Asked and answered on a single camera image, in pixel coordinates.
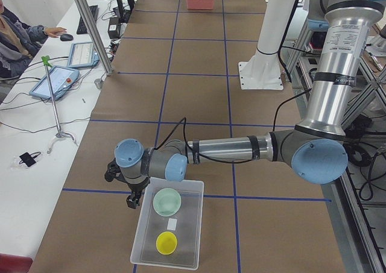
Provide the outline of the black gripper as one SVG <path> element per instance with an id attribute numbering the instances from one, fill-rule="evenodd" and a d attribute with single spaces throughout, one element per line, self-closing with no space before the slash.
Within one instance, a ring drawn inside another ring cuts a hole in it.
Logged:
<path id="1" fill-rule="evenodd" d="M 145 179 L 137 184 L 128 183 L 128 187 L 131 190 L 131 195 L 129 195 L 126 199 L 128 208 L 135 209 L 137 206 L 141 205 L 142 192 L 149 184 L 150 179 Z"/>

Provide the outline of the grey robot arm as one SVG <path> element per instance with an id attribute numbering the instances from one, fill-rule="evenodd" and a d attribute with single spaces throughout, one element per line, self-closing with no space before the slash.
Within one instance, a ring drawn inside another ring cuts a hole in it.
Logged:
<path id="1" fill-rule="evenodd" d="M 309 20 L 327 24 L 305 117 L 292 130 L 264 136 L 214 140 L 172 140 L 144 148 L 125 139 L 115 148 L 105 178 L 131 190 L 127 205 L 136 208 L 151 178 L 182 181 L 189 163 L 205 160 L 245 163 L 259 159 L 284 162 L 302 179 L 326 184 L 339 178 L 348 163 L 343 147 L 343 115 L 370 27 L 385 11 L 385 0 L 310 0 Z"/>

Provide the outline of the seated person's hand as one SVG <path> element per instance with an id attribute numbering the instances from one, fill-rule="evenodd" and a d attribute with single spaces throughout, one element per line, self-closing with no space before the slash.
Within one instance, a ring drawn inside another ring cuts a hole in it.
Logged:
<path id="1" fill-rule="evenodd" d="M 60 35 L 67 33 L 67 29 L 63 27 L 46 27 L 44 33 L 48 37 L 58 38 Z"/>

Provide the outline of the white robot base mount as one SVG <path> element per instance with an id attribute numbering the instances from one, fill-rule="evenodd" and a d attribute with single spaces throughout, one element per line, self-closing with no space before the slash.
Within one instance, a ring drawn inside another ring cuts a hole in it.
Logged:
<path id="1" fill-rule="evenodd" d="M 240 62 L 239 79 L 242 90 L 282 90 L 278 50 L 288 15 L 288 0 L 269 0 L 254 56 Z"/>

